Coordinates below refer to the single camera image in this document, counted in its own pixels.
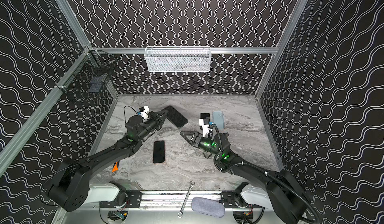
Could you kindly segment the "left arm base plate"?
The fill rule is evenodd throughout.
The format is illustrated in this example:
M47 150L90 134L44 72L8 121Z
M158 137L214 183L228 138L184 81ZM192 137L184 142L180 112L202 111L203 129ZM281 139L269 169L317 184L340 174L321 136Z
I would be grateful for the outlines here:
M139 208L141 204L143 193L140 191L125 191L120 192L117 197L111 201L100 202L101 208L115 208L115 209L130 209L130 208Z

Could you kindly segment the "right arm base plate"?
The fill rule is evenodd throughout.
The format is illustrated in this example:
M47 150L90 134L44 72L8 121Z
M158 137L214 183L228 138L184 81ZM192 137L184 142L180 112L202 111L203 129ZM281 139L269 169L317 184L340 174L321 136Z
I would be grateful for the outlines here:
M235 193L234 191L223 191L220 193L219 202L224 205L226 209L249 209L253 207L254 209L261 209L261 206L255 204L248 204L241 197L240 194Z

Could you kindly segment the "pale blue phone case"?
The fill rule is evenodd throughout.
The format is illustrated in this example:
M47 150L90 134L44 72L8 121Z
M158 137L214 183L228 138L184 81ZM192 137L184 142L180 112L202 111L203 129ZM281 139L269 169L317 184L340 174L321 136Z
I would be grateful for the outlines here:
M222 111L213 111L213 123L216 124L218 129L225 128L224 114Z

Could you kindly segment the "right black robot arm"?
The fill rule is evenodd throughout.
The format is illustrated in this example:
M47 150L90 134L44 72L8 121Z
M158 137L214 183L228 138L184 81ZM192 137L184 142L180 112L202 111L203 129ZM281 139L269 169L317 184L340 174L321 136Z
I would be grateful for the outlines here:
M193 131L182 131L180 135L192 147L210 153L220 172L242 177L266 191L273 210L284 223L308 221L304 214L312 210L309 197L290 172L267 170L246 161L231 150L228 133L219 133L213 140Z

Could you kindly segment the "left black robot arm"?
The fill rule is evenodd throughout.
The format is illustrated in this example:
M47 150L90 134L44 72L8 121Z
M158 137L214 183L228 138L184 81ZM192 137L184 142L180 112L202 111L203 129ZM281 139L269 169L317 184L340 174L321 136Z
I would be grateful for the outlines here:
M46 196L67 212L73 212L91 199L90 180L115 162L133 156L166 120L167 110L149 112L149 119L134 115L125 124L126 134L114 145L91 156L66 160L52 179L44 184Z

